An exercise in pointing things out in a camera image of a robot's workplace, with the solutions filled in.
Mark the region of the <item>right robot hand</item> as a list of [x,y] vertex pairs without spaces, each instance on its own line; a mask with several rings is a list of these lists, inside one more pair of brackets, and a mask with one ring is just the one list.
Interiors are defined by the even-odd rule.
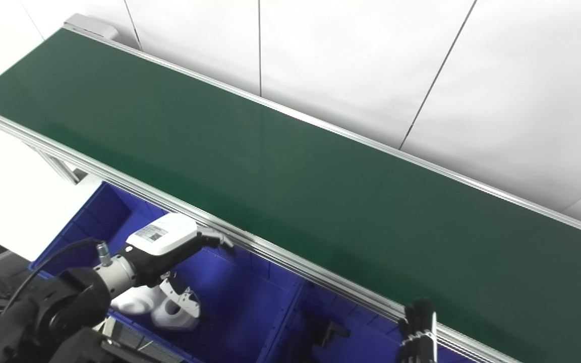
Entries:
[[404,306],[397,328],[401,341],[395,362],[438,361],[437,314],[429,298],[417,298]]

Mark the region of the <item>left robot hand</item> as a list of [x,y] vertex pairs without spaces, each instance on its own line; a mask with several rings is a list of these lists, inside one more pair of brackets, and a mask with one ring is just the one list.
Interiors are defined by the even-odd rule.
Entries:
[[169,213],[129,235],[117,253],[130,267],[131,288],[146,286],[157,292],[159,302],[150,314],[158,327],[192,330],[200,322],[200,299],[175,267],[205,247],[235,253],[223,233],[184,214]]

